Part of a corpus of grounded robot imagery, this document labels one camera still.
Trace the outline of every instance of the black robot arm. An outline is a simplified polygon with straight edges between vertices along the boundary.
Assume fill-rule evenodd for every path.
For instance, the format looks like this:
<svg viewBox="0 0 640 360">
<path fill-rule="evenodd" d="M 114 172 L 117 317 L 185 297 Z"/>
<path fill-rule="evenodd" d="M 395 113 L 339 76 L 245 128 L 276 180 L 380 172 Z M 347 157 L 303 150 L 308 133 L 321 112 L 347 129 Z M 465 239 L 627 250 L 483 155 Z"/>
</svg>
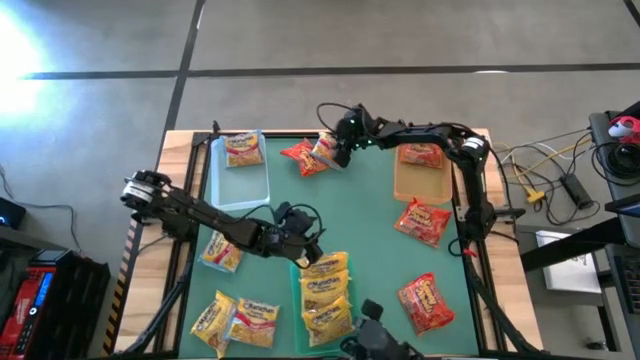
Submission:
<svg viewBox="0 0 640 360">
<path fill-rule="evenodd" d="M 487 199 L 484 167 L 491 151 L 487 139 L 468 127 L 456 123 L 414 126 L 404 121 L 391 122 L 373 119 L 364 106 L 349 110 L 338 122 L 334 135 L 337 140 L 334 160 L 346 167 L 351 152 L 378 146 L 389 149 L 401 144 L 435 144 L 462 171 L 468 210 L 464 215 L 462 237 L 484 240 L 499 215 L 518 217 L 524 210 L 497 212 Z"/>
<path fill-rule="evenodd" d="M 318 246 L 318 238 L 324 232 L 322 222 L 287 202 L 280 204 L 273 214 L 274 223 L 236 218 L 171 186 L 168 176 L 146 170 L 138 171 L 127 179 L 120 200 L 135 210 L 134 220 L 159 219 L 162 230 L 176 239 L 195 239 L 198 225 L 205 225 L 219 231 L 230 243 L 247 253 L 284 257 L 298 267 L 308 267 L 322 256 Z M 306 235 L 316 220 L 320 229 Z"/>
</svg>

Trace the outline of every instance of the red object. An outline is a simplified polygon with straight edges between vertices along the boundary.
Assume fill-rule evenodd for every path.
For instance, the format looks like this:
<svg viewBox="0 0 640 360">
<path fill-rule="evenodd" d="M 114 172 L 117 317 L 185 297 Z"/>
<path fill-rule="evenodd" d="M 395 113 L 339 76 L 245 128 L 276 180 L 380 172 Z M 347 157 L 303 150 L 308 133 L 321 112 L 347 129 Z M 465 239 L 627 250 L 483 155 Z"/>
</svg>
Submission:
<svg viewBox="0 0 640 360">
<path fill-rule="evenodd" d="M 295 160 L 300 167 L 300 175 L 307 177 L 329 168 L 322 161 L 311 156 L 311 150 L 313 150 L 313 145 L 309 140 L 303 139 L 302 142 L 280 151 L 280 154 Z"/>
<path fill-rule="evenodd" d="M 427 245 L 438 247 L 450 217 L 451 211 L 425 205 L 414 198 L 394 227 Z"/>
<path fill-rule="evenodd" d="M 442 150 L 434 144 L 400 145 L 400 161 L 409 164 L 442 168 Z"/>
<path fill-rule="evenodd" d="M 465 255 L 478 257 L 478 254 L 474 253 L 473 250 L 471 250 L 471 249 L 464 249 L 464 250 L 462 250 L 462 253 L 465 254 Z"/>
<path fill-rule="evenodd" d="M 0 336 L 0 360 L 24 359 L 55 272 L 54 267 L 27 268 L 29 276 L 20 285 L 13 313 Z"/>
<path fill-rule="evenodd" d="M 441 328 L 456 317 L 436 288 L 433 273 L 426 273 L 398 291 L 398 298 L 418 336 Z"/>
<path fill-rule="evenodd" d="M 631 123 L 631 131 L 632 133 L 619 138 L 618 141 L 625 144 L 640 144 L 640 120 L 634 118 L 633 116 L 620 116 L 612 119 L 609 122 L 609 126 L 615 125 L 617 122 L 622 123 Z"/>
</svg>

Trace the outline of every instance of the concrete floor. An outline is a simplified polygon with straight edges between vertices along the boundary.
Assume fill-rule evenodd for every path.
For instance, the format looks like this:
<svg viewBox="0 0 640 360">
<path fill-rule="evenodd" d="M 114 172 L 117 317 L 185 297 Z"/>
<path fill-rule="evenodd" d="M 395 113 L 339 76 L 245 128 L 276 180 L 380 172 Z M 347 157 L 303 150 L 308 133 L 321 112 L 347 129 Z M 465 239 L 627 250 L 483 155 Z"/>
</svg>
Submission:
<svg viewBox="0 0 640 360">
<path fill-rule="evenodd" d="M 155 166 L 176 79 L 65 80 L 71 75 L 60 72 L 178 70 L 195 6 L 196 0 L 0 3 L 0 163 L 20 200 L 73 205 L 83 249 L 108 262 L 112 272 L 130 214 L 118 200 L 122 179 Z M 198 29 L 194 70 L 640 60 L 640 27 L 622 0 L 207 0 Z M 224 128 L 317 128 L 317 103 L 362 102 L 390 119 L 457 121 L 491 129 L 494 141 L 518 144 L 585 128 L 589 113 L 638 100 L 640 71 L 545 71 L 552 68 L 192 78 L 175 125 L 168 124 L 208 129 L 217 119 Z M 34 72 L 59 80 L 12 80 Z M 575 140 L 549 144 L 564 147 Z M 543 169 L 555 178 L 554 171 Z M 588 161 L 578 162 L 577 174 L 595 199 L 610 199 Z M 520 189 L 512 187 L 512 196 L 524 206 Z M 572 210 L 564 194 L 554 207 L 558 214 Z M 540 215 L 530 212 L 522 223 L 546 225 Z M 607 217 L 599 213 L 572 226 Z M 67 221 L 65 213 L 34 210 L 25 231 L 73 248 Z M 546 291 L 530 286 L 536 295 Z M 539 298 L 534 296 L 536 315 L 547 350 L 632 356 L 628 342 L 618 354 L 583 348 L 584 338 L 602 337 L 595 308 Z"/>
</svg>

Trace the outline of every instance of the light blue tray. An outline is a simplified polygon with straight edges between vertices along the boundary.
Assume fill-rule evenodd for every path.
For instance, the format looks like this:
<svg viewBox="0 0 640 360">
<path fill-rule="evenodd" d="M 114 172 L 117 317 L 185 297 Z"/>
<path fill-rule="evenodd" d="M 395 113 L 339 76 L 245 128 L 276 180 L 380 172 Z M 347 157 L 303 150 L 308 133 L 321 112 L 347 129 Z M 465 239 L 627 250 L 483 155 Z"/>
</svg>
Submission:
<svg viewBox="0 0 640 360">
<path fill-rule="evenodd" d="M 211 205 L 222 211 L 233 211 L 268 204 L 271 195 L 264 135 L 260 133 L 258 140 L 264 163 L 233 168 L 227 167 L 225 138 L 220 136 L 211 143 Z"/>
</svg>

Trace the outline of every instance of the snack bag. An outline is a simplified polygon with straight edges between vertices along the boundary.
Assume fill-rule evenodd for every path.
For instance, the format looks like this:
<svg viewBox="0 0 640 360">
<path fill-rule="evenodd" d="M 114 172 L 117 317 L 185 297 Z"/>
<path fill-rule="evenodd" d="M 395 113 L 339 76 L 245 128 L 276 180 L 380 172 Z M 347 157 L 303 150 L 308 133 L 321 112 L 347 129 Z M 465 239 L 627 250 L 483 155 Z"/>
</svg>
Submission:
<svg viewBox="0 0 640 360">
<path fill-rule="evenodd" d="M 400 145 L 400 161 L 442 169 L 442 150 L 434 144 Z"/>
<path fill-rule="evenodd" d="M 264 163 L 259 146 L 260 131 L 224 138 L 227 152 L 227 167 L 257 165 Z"/>
<path fill-rule="evenodd" d="M 331 166 L 336 170 L 342 170 L 340 165 L 333 161 L 333 153 L 335 152 L 336 139 L 327 132 L 321 132 L 318 137 L 318 142 L 311 151 L 311 156 L 322 161 L 323 163 Z"/>
<path fill-rule="evenodd" d="M 420 203 L 415 198 L 409 203 L 394 227 L 427 245 L 438 247 L 440 236 L 447 227 L 451 211 Z"/>
<path fill-rule="evenodd" d="M 279 306 L 240 299 L 231 326 L 229 338 L 245 344 L 270 348 L 276 333 Z"/>
<path fill-rule="evenodd" d="M 300 269 L 300 277 L 312 278 L 322 277 L 338 271 L 347 269 L 349 254 L 344 251 L 334 252 L 333 254 L 324 255 L 317 263 L 306 269 Z"/>
<path fill-rule="evenodd" d="M 222 233 L 214 231 L 209 244 L 200 256 L 200 261 L 214 269 L 233 273 L 236 272 L 242 260 L 242 254 L 244 254 L 242 250 L 228 242 Z"/>
<path fill-rule="evenodd" d="M 280 154 L 295 160 L 300 166 L 300 175 L 307 177 L 329 168 L 323 162 L 311 156 L 312 149 L 313 145 L 309 140 L 303 139 L 302 142 L 280 151 Z"/>
<path fill-rule="evenodd" d="M 235 311 L 236 302 L 216 291 L 215 300 L 200 314 L 198 321 L 191 328 L 192 334 L 216 350 L 218 359 L 224 357 L 229 345 L 229 340 L 225 339 L 225 332 Z"/>
<path fill-rule="evenodd" d="M 348 282 L 349 270 L 342 270 L 323 277 L 301 278 L 303 311 L 316 310 L 331 304 L 340 296 L 348 298 Z"/>
<path fill-rule="evenodd" d="M 351 309 L 344 296 L 316 311 L 302 314 L 309 330 L 309 346 L 317 346 L 351 333 L 355 328 L 351 319 Z"/>
<path fill-rule="evenodd" d="M 407 284 L 398 291 L 398 298 L 418 336 L 447 325 L 456 316 L 438 292 L 433 273 L 426 273 Z"/>
</svg>

